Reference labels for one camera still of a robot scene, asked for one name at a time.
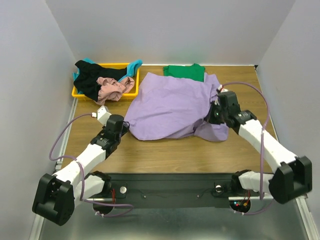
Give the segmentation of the purple t shirt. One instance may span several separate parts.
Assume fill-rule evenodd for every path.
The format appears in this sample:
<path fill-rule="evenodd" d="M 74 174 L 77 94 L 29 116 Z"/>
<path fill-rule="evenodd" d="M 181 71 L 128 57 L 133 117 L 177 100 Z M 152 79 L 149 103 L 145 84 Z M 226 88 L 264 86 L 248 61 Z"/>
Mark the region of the purple t shirt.
<path fill-rule="evenodd" d="M 215 74 L 203 76 L 204 81 L 199 82 L 147 73 L 124 117 L 131 134 L 141 141 L 189 136 L 226 141 L 229 128 L 224 123 L 205 121 L 220 83 Z"/>

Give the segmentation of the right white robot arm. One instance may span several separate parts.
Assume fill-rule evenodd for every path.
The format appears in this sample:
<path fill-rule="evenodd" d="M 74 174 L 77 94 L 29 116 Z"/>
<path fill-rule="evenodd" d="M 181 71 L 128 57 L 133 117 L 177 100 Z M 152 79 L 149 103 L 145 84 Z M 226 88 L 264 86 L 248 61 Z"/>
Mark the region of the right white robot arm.
<path fill-rule="evenodd" d="M 233 91 L 218 90 L 205 118 L 210 124 L 226 124 L 237 135 L 250 143 L 267 162 L 272 172 L 242 170 L 231 179 L 230 189 L 235 195 L 247 190 L 268 194 L 279 204 L 285 204 L 313 189 L 312 162 L 306 156 L 297 156 L 281 145 L 267 132 L 249 110 L 241 110 Z"/>

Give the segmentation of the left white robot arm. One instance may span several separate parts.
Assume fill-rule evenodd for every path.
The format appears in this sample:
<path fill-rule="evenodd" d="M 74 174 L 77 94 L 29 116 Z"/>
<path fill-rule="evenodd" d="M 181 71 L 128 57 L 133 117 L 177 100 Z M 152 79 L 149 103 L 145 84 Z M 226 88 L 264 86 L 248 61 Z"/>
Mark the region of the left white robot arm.
<path fill-rule="evenodd" d="M 32 205 L 33 213 L 62 226 L 80 203 L 88 202 L 94 195 L 110 195 L 111 202 L 106 207 L 112 209 L 116 206 L 116 191 L 111 177 L 99 171 L 91 173 L 91 170 L 117 149 L 129 126 L 118 114 L 108 114 L 99 121 L 103 124 L 102 130 L 78 157 L 73 157 L 63 169 L 40 178 Z"/>

